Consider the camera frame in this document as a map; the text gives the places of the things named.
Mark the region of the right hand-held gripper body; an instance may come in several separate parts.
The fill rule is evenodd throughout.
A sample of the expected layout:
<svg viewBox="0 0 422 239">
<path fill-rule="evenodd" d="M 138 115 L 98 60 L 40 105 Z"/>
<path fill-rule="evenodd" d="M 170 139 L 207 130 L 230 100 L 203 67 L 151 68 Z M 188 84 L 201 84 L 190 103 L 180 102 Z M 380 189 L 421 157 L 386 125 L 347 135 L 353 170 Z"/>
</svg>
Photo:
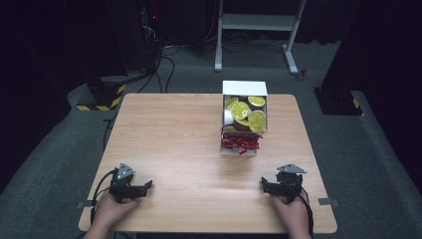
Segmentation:
<svg viewBox="0 0 422 239">
<path fill-rule="evenodd" d="M 293 163 L 278 167 L 276 194 L 286 198 L 291 203 L 302 191 L 303 175 L 307 171 Z"/>
</svg>

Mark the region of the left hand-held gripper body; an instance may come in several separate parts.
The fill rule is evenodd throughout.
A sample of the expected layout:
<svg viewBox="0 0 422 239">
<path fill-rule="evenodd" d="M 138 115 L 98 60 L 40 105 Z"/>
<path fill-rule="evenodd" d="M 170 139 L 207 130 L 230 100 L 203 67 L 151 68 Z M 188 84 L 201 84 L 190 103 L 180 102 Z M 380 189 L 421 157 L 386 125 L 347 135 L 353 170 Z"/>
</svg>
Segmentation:
<svg viewBox="0 0 422 239">
<path fill-rule="evenodd" d="M 134 188 L 131 186 L 134 173 L 135 170 L 123 162 L 113 173 L 108 192 L 118 203 L 135 198 Z"/>
</svg>

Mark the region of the person's left hand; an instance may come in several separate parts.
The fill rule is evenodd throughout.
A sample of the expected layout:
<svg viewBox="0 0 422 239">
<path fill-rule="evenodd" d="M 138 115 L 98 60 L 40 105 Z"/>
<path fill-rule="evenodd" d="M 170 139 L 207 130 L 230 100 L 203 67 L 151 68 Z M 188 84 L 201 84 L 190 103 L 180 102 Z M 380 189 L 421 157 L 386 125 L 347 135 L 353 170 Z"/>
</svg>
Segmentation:
<svg viewBox="0 0 422 239">
<path fill-rule="evenodd" d="M 101 197 L 91 228 L 109 231 L 112 226 L 121 221 L 138 205 L 138 200 L 118 203 L 114 196 L 107 191 Z"/>
</svg>

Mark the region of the person's right hand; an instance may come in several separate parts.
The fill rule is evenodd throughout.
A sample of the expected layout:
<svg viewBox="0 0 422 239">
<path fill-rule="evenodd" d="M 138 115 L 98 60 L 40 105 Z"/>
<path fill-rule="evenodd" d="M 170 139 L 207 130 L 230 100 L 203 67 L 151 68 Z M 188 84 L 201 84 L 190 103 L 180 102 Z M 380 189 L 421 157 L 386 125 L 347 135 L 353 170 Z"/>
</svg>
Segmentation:
<svg viewBox="0 0 422 239">
<path fill-rule="evenodd" d="M 289 204 L 285 204 L 280 197 L 274 195 L 271 196 L 271 200 L 289 235 L 290 233 L 310 234 L 308 211 L 306 205 L 299 197 Z"/>
</svg>

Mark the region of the pile of red packets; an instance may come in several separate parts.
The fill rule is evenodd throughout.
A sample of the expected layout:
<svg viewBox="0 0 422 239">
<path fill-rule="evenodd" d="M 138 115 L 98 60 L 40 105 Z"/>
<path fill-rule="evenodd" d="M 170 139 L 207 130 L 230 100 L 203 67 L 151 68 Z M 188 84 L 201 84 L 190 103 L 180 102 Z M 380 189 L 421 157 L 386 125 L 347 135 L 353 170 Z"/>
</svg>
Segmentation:
<svg viewBox="0 0 422 239">
<path fill-rule="evenodd" d="M 259 133 L 224 132 L 221 137 L 222 154 L 255 155 L 260 149 Z"/>
</svg>

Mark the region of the black yellow striped stand base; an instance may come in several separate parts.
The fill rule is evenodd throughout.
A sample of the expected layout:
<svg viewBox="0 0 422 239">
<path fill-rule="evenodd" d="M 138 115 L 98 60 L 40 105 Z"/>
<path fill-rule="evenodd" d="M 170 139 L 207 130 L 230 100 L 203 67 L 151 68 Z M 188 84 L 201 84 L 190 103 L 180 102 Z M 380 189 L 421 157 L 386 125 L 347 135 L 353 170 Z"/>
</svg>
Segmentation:
<svg viewBox="0 0 422 239">
<path fill-rule="evenodd" d="M 120 103 L 126 84 L 104 83 L 96 78 L 87 82 L 86 94 L 83 100 L 77 103 L 79 111 L 101 111 L 114 110 Z"/>
</svg>

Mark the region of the white open box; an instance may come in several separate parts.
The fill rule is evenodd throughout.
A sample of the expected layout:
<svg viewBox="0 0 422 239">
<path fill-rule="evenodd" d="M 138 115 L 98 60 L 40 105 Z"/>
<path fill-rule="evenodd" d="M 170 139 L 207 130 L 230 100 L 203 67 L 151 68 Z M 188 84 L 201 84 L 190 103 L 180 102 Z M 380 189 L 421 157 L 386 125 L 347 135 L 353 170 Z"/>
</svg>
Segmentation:
<svg viewBox="0 0 422 239">
<path fill-rule="evenodd" d="M 268 105 L 268 92 L 265 82 L 255 81 L 224 81 L 222 84 L 223 100 L 225 96 L 265 96 Z M 222 128 L 221 120 L 221 137 L 225 131 Z"/>
</svg>

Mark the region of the dark equipment rack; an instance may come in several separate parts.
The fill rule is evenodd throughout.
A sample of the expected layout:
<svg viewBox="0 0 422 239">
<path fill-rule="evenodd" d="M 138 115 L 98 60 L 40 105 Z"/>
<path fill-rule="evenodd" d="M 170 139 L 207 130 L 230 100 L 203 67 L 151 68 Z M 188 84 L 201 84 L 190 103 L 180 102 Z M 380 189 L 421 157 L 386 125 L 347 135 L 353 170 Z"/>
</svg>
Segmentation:
<svg viewBox="0 0 422 239">
<path fill-rule="evenodd" d="M 138 12 L 146 56 L 145 69 L 150 73 L 155 68 L 162 45 L 160 0 L 139 0 Z"/>
</svg>

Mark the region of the white metal stand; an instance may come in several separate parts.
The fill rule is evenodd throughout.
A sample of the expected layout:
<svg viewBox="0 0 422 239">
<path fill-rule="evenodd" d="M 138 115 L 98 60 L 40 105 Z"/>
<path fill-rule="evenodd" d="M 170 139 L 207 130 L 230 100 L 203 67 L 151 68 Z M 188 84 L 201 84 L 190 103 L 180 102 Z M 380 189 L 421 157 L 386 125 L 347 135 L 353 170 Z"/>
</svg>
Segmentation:
<svg viewBox="0 0 422 239">
<path fill-rule="evenodd" d="M 307 0 L 300 0 L 297 12 L 294 15 L 255 15 L 232 14 L 224 12 L 224 0 L 219 0 L 217 43 L 215 52 L 214 70 L 221 72 L 222 63 L 222 37 L 224 30 L 251 30 L 251 31 L 278 31 L 289 32 L 289 41 L 283 45 L 290 73 L 297 75 L 300 71 L 292 54 L 292 47 L 302 20 Z"/>
</svg>

